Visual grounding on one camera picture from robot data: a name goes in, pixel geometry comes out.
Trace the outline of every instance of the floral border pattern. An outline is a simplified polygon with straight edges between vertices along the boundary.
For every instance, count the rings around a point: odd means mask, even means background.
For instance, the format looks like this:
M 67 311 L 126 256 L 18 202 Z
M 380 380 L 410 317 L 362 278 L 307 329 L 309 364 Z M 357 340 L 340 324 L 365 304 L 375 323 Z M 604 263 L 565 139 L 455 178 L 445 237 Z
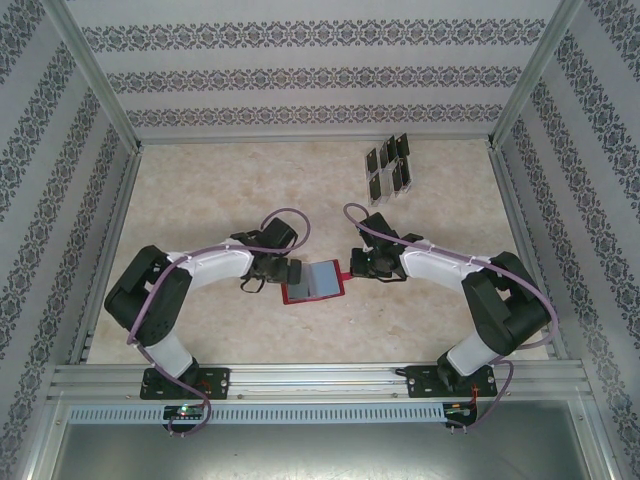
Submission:
M 520 67 L 343 67 L 108 74 L 117 94 L 306 88 L 513 87 Z
M 617 425 L 618 436 L 623 444 L 624 452 L 629 456 L 632 471 L 635 475 L 640 476 L 640 444 L 638 443 L 640 425 L 638 425 L 638 416 L 632 411 L 633 401 L 630 395 L 625 392 L 626 385 L 620 379 L 620 368 L 616 363 L 613 346 L 604 333 L 604 326 L 594 307 L 589 288 L 584 281 L 584 274 L 580 264 L 576 261 L 569 235 L 560 218 L 558 205 L 553 198 L 551 187 L 522 117 L 516 121 L 511 134 L 524 164 L 542 220 L 547 228 L 548 238 L 554 247 L 569 299 L 583 331 L 585 346 L 591 354 L 591 360 L 602 384 L 602 391 L 606 396 L 607 406 L 612 413 L 614 423 Z M 515 189 L 510 162 L 507 157 L 505 160 Z M 524 214 L 525 210 L 522 208 L 522 204 L 520 208 Z
M 95 52 L 352 45 L 534 45 L 543 19 L 321 20 L 84 27 Z
M 635 278 L 629 273 L 629 263 L 622 256 L 616 235 L 607 223 L 607 214 L 591 186 L 587 169 L 578 156 L 569 130 L 543 81 L 531 92 L 531 100 L 558 157 L 576 206 L 582 214 L 595 253 L 600 258 L 600 266 L 604 269 L 604 276 L 611 285 L 611 292 L 615 293 L 616 304 L 622 310 L 622 319 L 627 322 L 627 331 L 635 339 L 635 348 L 640 349 L 640 288 L 634 284 Z
M 76 214 L 76 221 L 70 232 L 67 248 L 62 255 L 59 270 L 56 273 L 51 293 L 47 298 L 47 306 L 42 312 L 37 333 L 29 349 L 29 360 L 24 365 L 24 373 L 20 377 L 19 389 L 15 392 L 15 401 L 9 409 L 8 421 L 3 425 L 3 435 L 0 438 L 0 477 L 10 478 L 15 467 L 18 452 L 27 432 L 28 421 L 34 412 L 34 404 L 38 398 L 38 390 L 42 386 L 42 376 L 51 351 L 54 347 L 59 323 L 67 307 L 67 299 L 73 288 L 73 280 L 80 265 L 80 260 L 89 238 L 91 226 L 98 209 L 104 186 L 113 164 L 114 154 L 120 145 L 120 137 L 113 126 L 107 130 L 95 167 L 87 184 L 80 208 Z M 128 164 L 124 166 L 117 187 L 117 195 L 124 180 Z M 116 202 L 111 206 L 111 213 L 107 217 L 107 227 L 113 216 Z M 97 273 L 97 265 L 102 255 L 106 234 L 100 242 L 96 260 L 93 262 L 91 277 Z
M 4 359 L 4 351 L 11 342 L 11 332 L 22 313 L 22 305 L 31 290 L 36 269 L 40 265 L 99 108 L 98 99 L 89 89 L 80 103 L 67 139 L 47 180 L 33 214 L 34 219 L 24 235 L 25 241 L 18 249 L 17 258 L 13 261 L 14 269 L 7 276 L 0 299 L 0 360 Z
M 633 78 L 640 82 L 640 15 L 629 0 L 587 0 L 598 22 L 627 62 Z
M 640 221 L 638 147 L 571 32 L 562 39 L 555 56 Z
M 131 160 L 133 159 L 133 157 L 136 155 L 135 152 L 130 153 L 127 156 L 127 159 L 125 160 L 125 164 L 124 164 L 124 168 L 122 169 L 122 173 L 120 174 L 120 179 L 118 180 L 118 187 L 116 188 L 116 192 L 113 196 L 113 203 L 111 204 L 111 208 L 109 210 L 109 217 L 107 220 L 106 225 L 104 226 L 104 231 L 102 233 L 102 239 L 100 240 L 100 251 L 98 252 L 98 255 L 96 257 L 96 260 L 94 262 L 94 267 L 93 267 L 93 272 L 91 273 L 91 278 L 89 279 L 89 283 L 87 284 L 87 292 L 84 296 L 84 299 L 82 301 L 82 307 L 80 308 L 80 313 L 78 314 L 78 319 L 76 320 L 76 328 L 73 332 L 73 338 L 71 339 L 71 343 L 69 344 L 69 352 L 67 353 L 67 363 L 71 363 L 71 357 L 73 356 L 73 350 L 76 346 L 76 342 L 78 341 L 78 335 L 80 334 L 80 327 L 82 326 L 82 323 L 85 321 L 85 317 L 84 314 L 87 310 L 87 306 L 89 305 L 89 298 L 91 297 L 91 294 L 93 293 L 93 282 L 95 281 L 97 275 L 96 273 L 98 273 L 98 267 L 100 266 L 100 260 L 102 257 L 102 249 L 103 247 L 106 245 L 107 242 L 107 236 L 109 235 L 109 230 L 111 229 L 111 219 L 114 216 L 115 210 L 116 210 L 116 206 L 118 204 L 118 200 L 120 199 L 120 189 L 123 185 L 125 176 L 127 174 L 127 171 L 129 170 L 129 165 L 131 164 Z
M 328 105 L 128 110 L 134 127 L 310 123 L 494 122 L 502 105 Z
M 0 21 L 0 85 L 11 74 L 13 66 L 31 40 L 33 32 L 45 16 L 38 0 L 15 0 Z
M 509 178 L 510 178 L 511 184 L 513 186 L 513 192 L 515 193 L 516 199 L 518 200 L 518 208 L 520 209 L 520 212 L 522 213 L 522 219 L 524 220 L 524 226 L 527 229 L 527 235 L 529 236 L 529 243 L 530 243 L 530 245 L 532 247 L 533 254 L 536 257 L 536 262 L 538 264 L 538 270 L 540 271 L 540 276 L 542 277 L 542 283 L 544 284 L 544 288 L 545 288 L 543 293 L 547 296 L 547 298 L 549 299 L 549 302 L 551 303 L 551 306 L 557 312 L 558 308 L 556 306 L 555 300 L 553 299 L 553 294 L 552 294 L 551 288 L 549 287 L 549 280 L 547 278 L 547 274 L 545 273 L 544 266 L 542 264 L 542 258 L 540 257 L 540 253 L 538 253 L 538 249 L 536 248 L 536 244 L 535 244 L 535 241 L 533 239 L 533 230 L 529 226 L 529 221 L 527 220 L 527 213 L 523 208 L 522 199 L 520 198 L 520 193 L 518 192 L 518 187 L 514 183 L 513 175 L 511 173 L 511 168 L 508 165 L 507 153 L 504 151 L 504 148 L 502 148 L 502 147 L 500 148 L 500 151 L 502 153 L 502 158 L 504 159 L 505 166 L 507 167 L 507 170 L 509 172 Z M 569 346 L 569 343 L 567 342 L 567 338 L 566 338 L 566 335 L 564 333 L 564 325 L 563 325 L 562 320 L 559 320 L 559 322 L 558 322 L 558 334 L 560 336 L 560 340 L 562 340 L 562 345 L 564 346 L 565 352 L 567 354 L 567 358 L 573 358 L 573 356 L 571 354 L 571 348 Z
M 18 120 L 13 136 L 9 138 L 7 147 L 2 151 L 0 223 L 4 221 L 4 214 L 9 210 L 11 199 L 15 197 L 16 190 L 22 183 L 22 176 L 26 173 L 25 167 L 31 163 L 45 127 L 49 125 L 75 68 L 73 56 L 64 42 L 61 42 L 29 99 L 29 106 Z

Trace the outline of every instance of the beige marble floor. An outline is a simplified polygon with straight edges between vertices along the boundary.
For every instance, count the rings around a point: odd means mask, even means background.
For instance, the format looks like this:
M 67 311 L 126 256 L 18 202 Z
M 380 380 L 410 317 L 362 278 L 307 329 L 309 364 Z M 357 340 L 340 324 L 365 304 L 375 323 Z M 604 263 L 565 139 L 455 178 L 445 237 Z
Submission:
M 155 244 L 190 251 L 258 228 L 272 210 L 293 206 L 313 232 L 296 257 L 337 258 L 349 266 L 361 240 L 342 215 L 366 202 L 364 156 L 374 142 L 244 143 L 147 147 L 111 273 L 110 286 L 137 251 Z M 414 185 L 379 210 L 398 233 L 418 233 L 461 252 L 515 251 L 481 140 L 411 142 Z M 303 223 L 283 216 L 298 232 Z M 190 294 L 179 336 L 204 363 L 435 360 L 473 328 L 463 296 L 428 281 L 383 285 L 354 279 L 346 295 L 283 305 L 280 287 L 258 295 L 230 279 Z M 103 310 L 90 363 L 143 363 L 126 332 Z M 544 348 L 519 358 L 547 358 Z

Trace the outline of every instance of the red frame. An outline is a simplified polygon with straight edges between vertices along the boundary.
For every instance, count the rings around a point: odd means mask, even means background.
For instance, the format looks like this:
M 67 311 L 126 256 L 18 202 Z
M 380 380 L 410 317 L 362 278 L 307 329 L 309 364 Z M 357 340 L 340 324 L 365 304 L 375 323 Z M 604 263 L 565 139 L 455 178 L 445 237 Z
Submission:
M 319 300 L 325 300 L 327 298 L 333 297 L 341 297 L 344 295 L 344 279 L 342 278 L 342 273 L 340 273 L 340 264 L 338 260 L 325 260 L 332 261 L 333 266 L 336 269 L 336 278 L 338 279 L 338 287 L 340 287 L 340 293 L 336 293 L 335 295 L 327 295 L 326 297 L 318 297 L 318 298 L 304 298 L 300 300 L 289 300 L 289 293 L 287 291 L 287 284 L 283 283 L 282 286 L 282 302 L 285 305 L 295 305 L 296 303 L 307 303 L 307 302 L 317 302 Z

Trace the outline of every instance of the patterned wallpaper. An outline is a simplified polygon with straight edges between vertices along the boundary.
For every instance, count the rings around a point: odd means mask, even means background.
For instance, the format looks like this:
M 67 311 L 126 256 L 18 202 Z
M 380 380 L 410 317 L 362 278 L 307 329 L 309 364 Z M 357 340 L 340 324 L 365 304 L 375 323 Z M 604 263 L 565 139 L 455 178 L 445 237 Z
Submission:
M 503 145 L 623 478 L 640 477 L 639 9 L 586 1 Z
M 488 134 L 558 0 L 69 1 L 143 140 Z
M 0 479 L 66 363 L 130 155 L 36 0 L 1 0 Z

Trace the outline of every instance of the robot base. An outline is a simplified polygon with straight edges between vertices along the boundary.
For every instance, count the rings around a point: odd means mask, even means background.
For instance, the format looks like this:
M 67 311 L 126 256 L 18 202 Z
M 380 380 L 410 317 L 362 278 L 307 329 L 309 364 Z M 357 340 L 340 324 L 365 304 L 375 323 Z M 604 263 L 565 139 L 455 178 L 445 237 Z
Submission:
M 437 365 L 409 365 L 396 370 L 396 374 L 407 378 L 410 398 L 473 397 L 474 386 L 478 397 L 495 397 L 498 394 L 493 368 L 485 365 L 451 391 L 438 378 Z
M 210 400 L 226 400 L 229 392 L 229 373 L 228 368 L 200 367 L 193 388 L 205 393 Z M 142 400 L 193 400 L 200 397 L 173 384 L 155 368 L 147 368 L 142 377 L 140 398 Z

